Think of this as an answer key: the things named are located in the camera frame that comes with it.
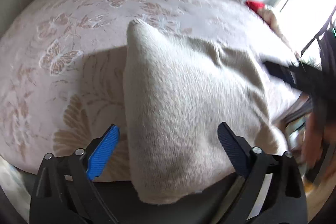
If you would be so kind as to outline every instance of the butterfly pattern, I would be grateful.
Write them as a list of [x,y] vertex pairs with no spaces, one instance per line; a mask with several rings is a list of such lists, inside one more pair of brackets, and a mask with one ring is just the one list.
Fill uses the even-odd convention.
[[62,52],[59,40],[55,39],[41,57],[39,65],[40,68],[49,70],[51,76],[59,75],[83,53],[81,50]]

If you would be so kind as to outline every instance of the pillowcase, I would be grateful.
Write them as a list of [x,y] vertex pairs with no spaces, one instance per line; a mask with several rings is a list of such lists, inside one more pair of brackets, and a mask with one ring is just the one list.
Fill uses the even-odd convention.
[[142,201],[173,203],[232,173],[217,138],[221,122],[252,147],[287,150],[270,122],[263,75],[247,51],[130,23],[123,87],[130,171]]

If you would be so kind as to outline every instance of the red cloth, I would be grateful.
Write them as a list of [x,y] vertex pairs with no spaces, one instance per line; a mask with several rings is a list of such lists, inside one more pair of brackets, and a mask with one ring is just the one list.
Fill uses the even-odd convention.
[[265,3],[254,0],[248,0],[247,2],[245,2],[245,5],[255,12],[265,7]]

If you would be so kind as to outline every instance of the bedsheet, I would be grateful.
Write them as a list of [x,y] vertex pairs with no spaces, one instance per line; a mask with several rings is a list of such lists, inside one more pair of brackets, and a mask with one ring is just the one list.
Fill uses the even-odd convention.
[[[295,61],[236,0],[35,0],[0,40],[4,159],[37,173],[44,154],[69,155],[115,123],[121,139],[98,180],[130,180],[122,73],[126,29],[134,18],[159,30],[249,48],[258,57]],[[270,119],[297,99],[277,83],[264,95]]]

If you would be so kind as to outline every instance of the screw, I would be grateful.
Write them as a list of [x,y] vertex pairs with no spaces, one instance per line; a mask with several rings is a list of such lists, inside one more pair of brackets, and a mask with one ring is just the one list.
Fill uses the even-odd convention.
[[44,158],[46,160],[50,160],[52,157],[53,157],[53,155],[51,153],[47,153],[47,154],[44,155]]
[[77,155],[77,156],[80,156],[80,155],[83,155],[84,154],[84,149],[83,148],[79,148],[79,149],[77,149],[76,151],[75,151],[75,154]]
[[293,157],[293,154],[292,154],[291,152],[289,152],[289,151],[286,151],[286,152],[285,152],[285,155],[286,155],[286,157],[288,157],[288,158],[292,158],[292,157]]
[[252,148],[252,151],[254,152],[254,153],[256,153],[256,154],[261,154],[263,151],[261,150],[261,148],[260,147],[257,147],[257,146],[255,146],[255,147],[253,147]]

